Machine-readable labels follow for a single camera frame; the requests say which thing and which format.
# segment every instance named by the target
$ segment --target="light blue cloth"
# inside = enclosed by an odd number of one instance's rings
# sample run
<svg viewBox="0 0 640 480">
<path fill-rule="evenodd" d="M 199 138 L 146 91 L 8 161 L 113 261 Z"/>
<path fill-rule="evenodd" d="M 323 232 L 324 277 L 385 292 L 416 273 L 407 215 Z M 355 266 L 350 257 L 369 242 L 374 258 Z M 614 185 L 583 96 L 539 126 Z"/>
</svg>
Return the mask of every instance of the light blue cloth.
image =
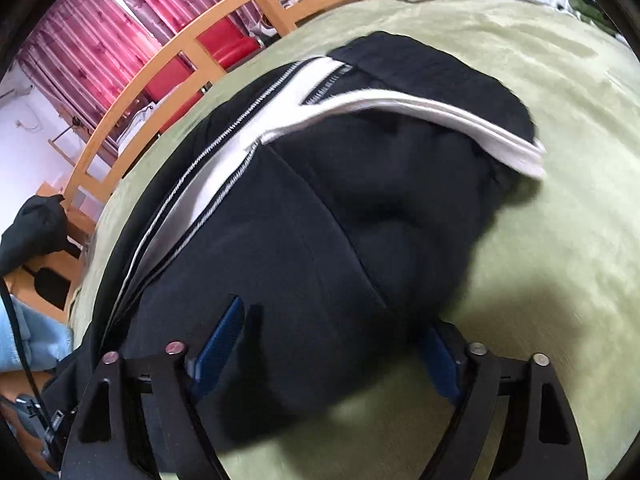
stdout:
<svg viewBox="0 0 640 480">
<path fill-rule="evenodd" d="M 58 361 L 71 353 L 71 330 L 55 319 L 33 310 L 17 298 L 13 296 L 11 298 L 14 301 L 29 367 L 35 372 L 55 368 Z M 0 372 L 16 370 L 22 370 L 22 365 L 15 348 L 9 318 L 2 305 L 0 308 Z"/>
</svg>

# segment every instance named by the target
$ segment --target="black cable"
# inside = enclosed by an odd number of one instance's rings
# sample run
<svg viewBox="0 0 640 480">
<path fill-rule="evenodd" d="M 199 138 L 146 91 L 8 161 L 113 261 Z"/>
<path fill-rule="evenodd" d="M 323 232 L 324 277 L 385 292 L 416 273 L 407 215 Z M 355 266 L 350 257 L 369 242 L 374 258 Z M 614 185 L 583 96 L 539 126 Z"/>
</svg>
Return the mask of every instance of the black cable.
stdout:
<svg viewBox="0 0 640 480">
<path fill-rule="evenodd" d="M 20 325 L 18 323 L 18 316 L 15 313 L 14 302 L 11 299 L 11 294 L 9 293 L 9 289 L 6 286 L 6 283 L 2 279 L 0 279 L 0 297 L 2 297 L 4 309 L 6 310 L 6 314 L 9 318 L 9 325 L 11 325 L 11 332 L 14 335 L 15 349 L 18 352 L 20 364 L 22 365 L 22 369 L 24 370 L 25 375 L 27 375 L 29 386 L 33 391 L 33 397 L 36 399 L 36 402 L 39 405 L 39 409 L 42 412 L 44 419 L 47 421 L 48 426 L 51 427 L 51 417 L 49 416 L 47 407 L 45 406 L 42 397 L 40 396 L 40 390 L 36 386 L 36 381 L 33 379 L 33 375 L 31 373 L 31 369 L 29 368 L 27 357 L 24 352 L 24 344 L 22 342 L 22 336 L 20 335 Z"/>
<path fill-rule="evenodd" d="M 2 99 L 3 97 L 7 97 L 12 92 L 15 92 L 15 88 L 13 90 L 9 90 L 8 92 L 5 92 L 4 94 L 0 95 L 0 99 Z"/>
</svg>

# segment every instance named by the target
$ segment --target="dark green cloth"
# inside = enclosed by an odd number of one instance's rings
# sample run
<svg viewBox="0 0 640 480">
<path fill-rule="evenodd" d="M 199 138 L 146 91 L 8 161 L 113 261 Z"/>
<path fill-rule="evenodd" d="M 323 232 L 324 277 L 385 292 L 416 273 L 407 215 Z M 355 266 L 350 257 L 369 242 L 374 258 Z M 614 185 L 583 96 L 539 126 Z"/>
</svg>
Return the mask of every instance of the dark green cloth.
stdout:
<svg viewBox="0 0 640 480">
<path fill-rule="evenodd" d="M 593 0 L 569 0 L 569 5 L 581 21 L 595 25 L 610 36 L 617 36 L 620 33 L 616 25 Z"/>
</svg>

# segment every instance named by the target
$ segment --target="white wall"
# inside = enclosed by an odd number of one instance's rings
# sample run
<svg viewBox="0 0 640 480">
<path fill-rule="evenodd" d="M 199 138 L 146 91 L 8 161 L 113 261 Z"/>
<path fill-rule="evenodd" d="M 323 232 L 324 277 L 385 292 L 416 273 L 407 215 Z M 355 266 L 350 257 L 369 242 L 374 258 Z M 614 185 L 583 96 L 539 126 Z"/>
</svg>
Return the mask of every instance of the white wall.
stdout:
<svg viewBox="0 0 640 480">
<path fill-rule="evenodd" d="M 15 66 L 0 82 L 0 95 L 12 88 L 26 91 L 30 85 L 22 70 Z M 43 182 L 58 189 L 66 184 L 72 167 L 47 142 L 66 127 L 65 121 L 36 88 L 28 95 L 12 94 L 0 100 L 0 234 Z M 78 160 L 84 148 L 84 142 L 72 131 L 56 144 L 72 160 Z M 101 180 L 108 170 L 108 165 L 96 158 L 89 173 Z M 90 200 L 82 209 L 91 216 L 100 213 Z"/>
</svg>

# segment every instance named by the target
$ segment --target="white trim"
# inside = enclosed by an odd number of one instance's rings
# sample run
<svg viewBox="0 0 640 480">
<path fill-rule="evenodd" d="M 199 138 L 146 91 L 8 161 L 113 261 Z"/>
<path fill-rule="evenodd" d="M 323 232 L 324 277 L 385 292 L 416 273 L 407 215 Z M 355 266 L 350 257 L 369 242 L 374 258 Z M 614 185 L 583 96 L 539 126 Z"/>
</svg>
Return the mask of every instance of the white trim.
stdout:
<svg viewBox="0 0 640 480">
<path fill-rule="evenodd" d="M 295 110 L 324 79 L 343 63 L 327 57 L 303 66 L 262 110 L 242 126 L 220 148 L 182 190 L 171 210 L 158 226 L 136 269 L 145 276 L 164 258 L 180 238 L 198 220 L 225 182 L 238 170 L 264 133 L 265 124 L 273 124 Z"/>
<path fill-rule="evenodd" d="M 534 144 L 531 144 L 461 108 L 390 90 L 356 90 L 328 98 L 320 104 L 292 108 L 287 110 L 286 114 L 277 117 L 273 124 L 261 125 L 266 127 L 267 131 L 260 137 L 260 142 L 268 144 L 327 117 L 372 108 L 424 119 L 451 128 L 468 135 L 489 155 L 517 172 L 538 180 L 543 180 L 546 176 L 543 168 L 546 151 L 539 140 L 535 139 Z"/>
</svg>

